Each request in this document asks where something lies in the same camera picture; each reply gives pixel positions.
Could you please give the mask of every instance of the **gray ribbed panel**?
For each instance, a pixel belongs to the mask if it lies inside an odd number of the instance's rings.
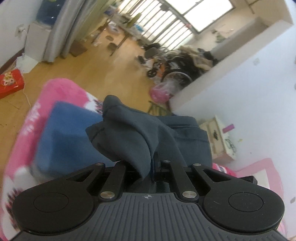
[[[15,241],[284,241],[276,231],[239,235],[224,231],[202,214],[196,204],[177,200],[173,193],[124,193],[102,203],[91,219],[66,234],[36,236],[22,232]]]

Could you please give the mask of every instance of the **folded blue fabric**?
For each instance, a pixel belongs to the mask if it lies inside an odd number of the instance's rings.
[[[43,130],[34,158],[40,172],[59,177],[97,162],[114,162],[98,152],[85,129],[102,121],[100,114],[65,102],[57,102]]]

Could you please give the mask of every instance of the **wheelchair wheel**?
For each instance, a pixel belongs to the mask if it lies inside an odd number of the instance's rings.
[[[155,77],[157,74],[157,69],[153,68],[147,71],[147,77],[149,78],[153,78]]]
[[[161,78],[161,82],[169,79],[177,80],[182,87],[186,87],[192,82],[189,74],[181,69],[170,69],[166,71]]]

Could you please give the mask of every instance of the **red box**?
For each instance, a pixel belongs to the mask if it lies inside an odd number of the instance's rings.
[[[0,75],[0,99],[24,88],[24,79],[18,69]]]

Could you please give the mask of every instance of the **metal screw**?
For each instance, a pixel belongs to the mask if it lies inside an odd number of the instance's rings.
[[[115,197],[115,193],[111,191],[105,191],[105,192],[101,192],[100,196],[101,198],[110,199]]]
[[[185,191],[182,193],[182,196],[186,198],[195,198],[197,194],[196,192],[193,192],[193,191]]]

